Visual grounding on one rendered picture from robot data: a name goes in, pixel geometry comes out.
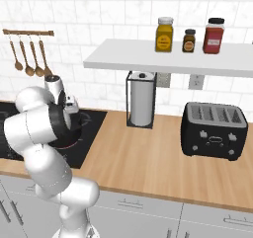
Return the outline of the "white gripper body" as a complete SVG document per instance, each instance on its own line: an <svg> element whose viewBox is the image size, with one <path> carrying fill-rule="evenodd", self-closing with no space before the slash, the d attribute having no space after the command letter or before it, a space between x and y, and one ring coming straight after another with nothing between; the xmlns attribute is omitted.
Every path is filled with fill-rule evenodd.
<svg viewBox="0 0 253 238"><path fill-rule="evenodd" d="M69 114L76 114L79 112L79 107L74 96L67 96L64 108Z"/></svg>

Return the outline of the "dark cooking pot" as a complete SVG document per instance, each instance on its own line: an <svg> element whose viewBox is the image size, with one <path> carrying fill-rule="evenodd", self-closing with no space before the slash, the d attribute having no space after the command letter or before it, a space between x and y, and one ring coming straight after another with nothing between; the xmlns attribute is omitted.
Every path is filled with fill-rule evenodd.
<svg viewBox="0 0 253 238"><path fill-rule="evenodd" d="M91 121L91 117L83 112L79 111L76 114L71 114L71 127L70 131L61 136L59 139L51 142L49 145L56 149L65 149L74 145L82 134L82 127Z"/></svg>

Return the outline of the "black hob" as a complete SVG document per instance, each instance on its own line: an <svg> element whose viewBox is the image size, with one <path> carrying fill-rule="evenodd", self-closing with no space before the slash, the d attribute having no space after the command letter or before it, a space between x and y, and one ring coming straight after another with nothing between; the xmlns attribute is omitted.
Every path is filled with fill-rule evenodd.
<svg viewBox="0 0 253 238"><path fill-rule="evenodd" d="M106 117L106 112L80 110L91 117L91 121L82 127L82 134L78 141L69 148L56 149L71 168L80 169L89 149ZM7 143L4 136L3 123L8 117L17 114L14 103L0 102L0 158L23 162L24 158L17 154Z"/></svg>

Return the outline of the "wooden hanging spoon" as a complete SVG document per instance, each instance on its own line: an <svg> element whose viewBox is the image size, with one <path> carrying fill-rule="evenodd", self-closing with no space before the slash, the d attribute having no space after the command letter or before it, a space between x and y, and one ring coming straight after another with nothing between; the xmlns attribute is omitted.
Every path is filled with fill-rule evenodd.
<svg viewBox="0 0 253 238"><path fill-rule="evenodd" d="M44 64L44 76L52 75L52 72L50 71L50 69L49 69L49 67L47 65L47 62L46 62L44 46L43 46L43 42L42 42L41 38L39 40L39 45L40 45L40 49L41 49L41 53L42 53L42 59L43 59L43 64Z"/></svg>
<svg viewBox="0 0 253 238"><path fill-rule="evenodd" d="M24 43L20 40L19 44L20 44L20 48L21 48L22 54L24 56L25 64L26 64L25 72L27 75L33 76L35 74L35 70L28 63Z"/></svg>
<svg viewBox="0 0 253 238"><path fill-rule="evenodd" d="M35 50L35 45L34 45L34 42L32 40L30 40L30 47L31 47L32 54L33 54L34 61L35 61L35 65L36 65L36 67L35 67L35 73L36 73L37 76L43 77L44 76L44 71L40 68L40 66L38 64L36 50Z"/></svg>
<svg viewBox="0 0 253 238"><path fill-rule="evenodd" d="M13 51L13 54L14 54L14 57L15 57L15 68L19 71L22 71L23 70L23 65L22 63L18 60L18 57L17 57L17 54L16 54L16 50L15 50L15 47L14 47L14 44L11 40L11 38L9 37L9 40L10 40L10 46L12 48L12 51Z"/></svg>

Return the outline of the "white paper towel roll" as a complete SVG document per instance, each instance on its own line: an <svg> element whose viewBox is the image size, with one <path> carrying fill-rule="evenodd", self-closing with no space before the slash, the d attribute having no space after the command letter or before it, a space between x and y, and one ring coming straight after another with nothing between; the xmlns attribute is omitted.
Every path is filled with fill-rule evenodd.
<svg viewBox="0 0 253 238"><path fill-rule="evenodd" d="M149 125L152 120L154 75L134 72L130 79L130 120L137 126Z"/></svg>

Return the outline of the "grey drawer front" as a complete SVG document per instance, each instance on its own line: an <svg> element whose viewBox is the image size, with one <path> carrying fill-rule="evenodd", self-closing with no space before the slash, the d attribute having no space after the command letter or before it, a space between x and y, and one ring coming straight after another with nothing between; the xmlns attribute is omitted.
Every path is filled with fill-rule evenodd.
<svg viewBox="0 0 253 238"><path fill-rule="evenodd" d="M226 223L228 215L253 222L253 213L184 203L177 238L253 238L253 227Z"/></svg>
<svg viewBox="0 0 253 238"><path fill-rule="evenodd" d="M119 200L137 201L143 209L118 205ZM100 191L96 204L88 212L101 238L176 238L182 205L157 198Z"/></svg>
<svg viewBox="0 0 253 238"><path fill-rule="evenodd" d="M2 183L9 197L37 198L36 193L26 191L27 186L31 186L34 184L34 181L31 179L1 175L0 182Z"/></svg>

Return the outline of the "yellow spice jar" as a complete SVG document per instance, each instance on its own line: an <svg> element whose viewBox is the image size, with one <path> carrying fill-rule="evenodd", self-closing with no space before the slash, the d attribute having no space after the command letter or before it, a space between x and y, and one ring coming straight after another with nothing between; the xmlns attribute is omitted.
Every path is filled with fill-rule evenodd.
<svg viewBox="0 0 253 238"><path fill-rule="evenodd" d="M173 40L173 19L159 17L156 30L155 50L157 52L170 52Z"/></svg>

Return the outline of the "grey cupboard door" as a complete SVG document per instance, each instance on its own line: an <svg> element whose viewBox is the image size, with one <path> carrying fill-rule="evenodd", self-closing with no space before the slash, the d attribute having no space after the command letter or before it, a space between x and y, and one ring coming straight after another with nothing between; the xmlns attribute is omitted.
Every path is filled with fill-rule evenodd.
<svg viewBox="0 0 253 238"><path fill-rule="evenodd" d="M11 223L8 223L0 210L0 238L27 238L23 228L19 224L17 217L12 209L10 200L0 182L0 199L5 201L5 207L11 218Z"/></svg>
<svg viewBox="0 0 253 238"><path fill-rule="evenodd" d="M52 238L60 228L59 206L37 196L8 192L8 197L22 218L28 238Z"/></svg>

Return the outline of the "small brown spice jar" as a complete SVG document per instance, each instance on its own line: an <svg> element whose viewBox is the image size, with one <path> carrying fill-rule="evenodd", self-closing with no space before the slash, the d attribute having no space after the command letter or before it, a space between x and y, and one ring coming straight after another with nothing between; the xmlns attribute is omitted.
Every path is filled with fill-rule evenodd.
<svg viewBox="0 0 253 238"><path fill-rule="evenodd" d="M195 49L195 38L196 31L193 29L186 29L183 39L182 51L183 52L193 52Z"/></svg>

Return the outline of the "black four-slot toaster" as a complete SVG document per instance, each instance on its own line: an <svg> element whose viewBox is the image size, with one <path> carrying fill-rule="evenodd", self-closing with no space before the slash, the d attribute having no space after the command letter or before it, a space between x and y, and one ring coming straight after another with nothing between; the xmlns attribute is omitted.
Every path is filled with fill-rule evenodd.
<svg viewBox="0 0 253 238"><path fill-rule="evenodd" d="M242 154L248 122L236 106L188 102L180 132L185 155L235 161Z"/></svg>

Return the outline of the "red spice jar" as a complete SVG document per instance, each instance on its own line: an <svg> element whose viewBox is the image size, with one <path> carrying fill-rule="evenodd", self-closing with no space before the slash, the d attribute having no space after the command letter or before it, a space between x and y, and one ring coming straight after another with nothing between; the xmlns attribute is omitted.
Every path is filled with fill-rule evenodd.
<svg viewBox="0 0 253 238"><path fill-rule="evenodd" d="M224 33L224 18L209 18L206 26L203 52L218 54Z"/></svg>

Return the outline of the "white wall shelf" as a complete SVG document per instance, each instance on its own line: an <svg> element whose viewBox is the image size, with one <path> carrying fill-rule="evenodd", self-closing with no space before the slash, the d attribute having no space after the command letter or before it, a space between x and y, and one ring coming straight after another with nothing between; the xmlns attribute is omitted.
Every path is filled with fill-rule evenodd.
<svg viewBox="0 0 253 238"><path fill-rule="evenodd" d="M174 41L171 52L156 52L151 40L105 40L83 62L85 68L253 78L253 44L223 43L206 54L197 42L193 53Z"/></svg>

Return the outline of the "wooden hanging rail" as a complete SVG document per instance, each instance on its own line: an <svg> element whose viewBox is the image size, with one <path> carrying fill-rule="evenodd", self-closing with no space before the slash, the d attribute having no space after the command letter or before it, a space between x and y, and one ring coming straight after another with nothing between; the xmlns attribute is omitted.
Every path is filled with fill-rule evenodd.
<svg viewBox="0 0 253 238"><path fill-rule="evenodd" d="M54 36L54 31L18 31L3 29L4 35L25 35L25 36Z"/></svg>

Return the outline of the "wall power outlet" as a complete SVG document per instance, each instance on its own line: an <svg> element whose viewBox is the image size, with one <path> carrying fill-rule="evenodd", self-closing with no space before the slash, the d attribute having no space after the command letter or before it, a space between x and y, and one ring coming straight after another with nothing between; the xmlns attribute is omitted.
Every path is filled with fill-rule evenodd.
<svg viewBox="0 0 253 238"><path fill-rule="evenodd" d="M205 76L192 74L189 80L190 90L202 90L204 86Z"/></svg>
<svg viewBox="0 0 253 238"><path fill-rule="evenodd" d="M170 73L157 73L156 86L159 88L169 88L171 82Z"/></svg>

